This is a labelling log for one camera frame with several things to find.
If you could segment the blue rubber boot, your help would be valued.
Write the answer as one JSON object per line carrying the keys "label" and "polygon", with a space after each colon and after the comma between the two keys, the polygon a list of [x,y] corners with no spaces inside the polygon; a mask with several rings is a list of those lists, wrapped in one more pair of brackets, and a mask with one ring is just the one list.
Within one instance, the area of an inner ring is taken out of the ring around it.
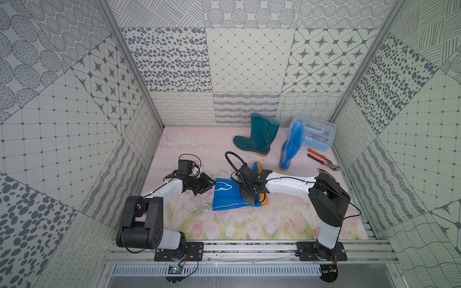
{"label": "blue rubber boot", "polygon": [[296,156],[297,152],[302,147],[304,139],[304,126],[301,121],[294,122],[290,136],[287,138],[282,146],[281,156],[279,161],[279,168],[281,170],[288,170],[292,159]]}
{"label": "blue rubber boot", "polygon": [[258,201],[254,205],[247,204],[241,196],[240,188],[233,180],[223,178],[216,179],[214,186],[214,199],[212,203],[213,211],[232,210],[243,207],[260,207],[268,205],[267,198],[262,201],[262,195],[258,195]]}

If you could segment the green rubber boot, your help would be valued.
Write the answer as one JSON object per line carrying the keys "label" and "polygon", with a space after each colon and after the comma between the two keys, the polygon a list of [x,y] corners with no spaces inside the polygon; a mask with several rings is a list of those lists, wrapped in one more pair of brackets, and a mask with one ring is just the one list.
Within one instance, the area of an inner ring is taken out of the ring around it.
{"label": "green rubber boot", "polygon": [[277,136],[280,122],[267,116],[252,113],[250,115],[250,137],[235,136],[234,145],[243,151],[254,152],[266,157],[270,152],[271,144]]}

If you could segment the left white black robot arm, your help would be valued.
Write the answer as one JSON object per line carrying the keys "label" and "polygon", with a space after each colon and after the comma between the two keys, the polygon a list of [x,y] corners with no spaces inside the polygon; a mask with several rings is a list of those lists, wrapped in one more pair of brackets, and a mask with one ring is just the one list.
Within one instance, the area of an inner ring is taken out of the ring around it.
{"label": "left white black robot arm", "polygon": [[178,169],[165,176],[164,183],[144,196],[127,198],[116,235],[118,247],[130,253],[144,250],[166,250],[186,253],[186,237],[164,227],[164,208],[174,198],[190,190],[196,196],[216,185],[200,166],[191,160],[179,160]]}

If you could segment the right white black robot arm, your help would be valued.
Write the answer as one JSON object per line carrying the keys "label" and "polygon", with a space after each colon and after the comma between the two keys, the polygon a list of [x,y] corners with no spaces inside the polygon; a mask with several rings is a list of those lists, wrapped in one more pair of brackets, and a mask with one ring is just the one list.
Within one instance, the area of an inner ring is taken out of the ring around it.
{"label": "right white black robot arm", "polygon": [[288,176],[266,169],[256,172],[244,164],[235,175],[241,196],[249,205],[263,201],[269,193],[310,200],[321,220],[315,247],[330,254],[335,251],[351,197],[329,174]]}

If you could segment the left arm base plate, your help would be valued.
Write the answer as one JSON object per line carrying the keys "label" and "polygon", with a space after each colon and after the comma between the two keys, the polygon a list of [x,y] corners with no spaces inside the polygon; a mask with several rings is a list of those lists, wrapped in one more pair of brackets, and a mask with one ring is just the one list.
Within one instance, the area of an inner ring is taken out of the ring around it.
{"label": "left arm base plate", "polygon": [[154,261],[155,262],[179,262],[187,258],[187,261],[200,262],[203,258],[204,243],[203,242],[184,242],[175,250],[157,249]]}

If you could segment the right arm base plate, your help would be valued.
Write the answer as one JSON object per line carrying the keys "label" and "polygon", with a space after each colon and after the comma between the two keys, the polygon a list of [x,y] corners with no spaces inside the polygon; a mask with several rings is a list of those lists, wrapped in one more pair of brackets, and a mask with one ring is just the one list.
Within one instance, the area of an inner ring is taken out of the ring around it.
{"label": "right arm base plate", "polygon": [[317,241],[296,243],[295,256],[301,261],[347,261],[348,257],[342,242],[337,242],[335,248],[329,249]]}

